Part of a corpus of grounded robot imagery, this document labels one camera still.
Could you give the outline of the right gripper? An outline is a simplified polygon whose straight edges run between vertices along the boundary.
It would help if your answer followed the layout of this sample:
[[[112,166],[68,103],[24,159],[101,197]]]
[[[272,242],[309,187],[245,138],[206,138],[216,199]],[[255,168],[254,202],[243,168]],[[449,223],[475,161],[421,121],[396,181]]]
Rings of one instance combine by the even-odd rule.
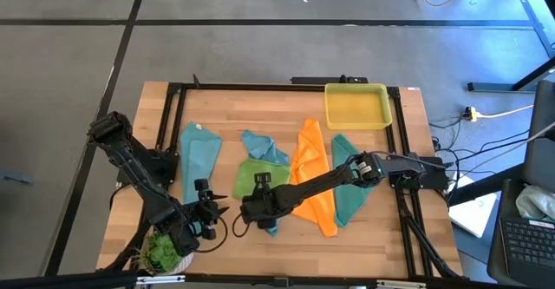
[[[289,214],[288,208],[280,208],[270,187],[269,172],[254,174],[255,186],[251,195],[242,198],[240,215],[246,225],[255,223],[259,229],[275,230],[278,219]]]

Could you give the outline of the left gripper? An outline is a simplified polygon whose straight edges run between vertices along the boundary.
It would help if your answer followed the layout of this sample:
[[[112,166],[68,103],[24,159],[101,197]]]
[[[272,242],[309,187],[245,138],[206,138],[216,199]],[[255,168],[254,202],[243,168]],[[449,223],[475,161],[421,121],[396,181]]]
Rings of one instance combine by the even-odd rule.
[[[226,199],[226,195],[215,194],[209,188],[208,179],[194,181],[198,193],[198,201],[193,206],[193,221],[191,228],[195,237],[205,240],[215,240],[216,231],[212,228],[217,224],[219,216],[224,214],[229,207],[219,207],[216,200]]]

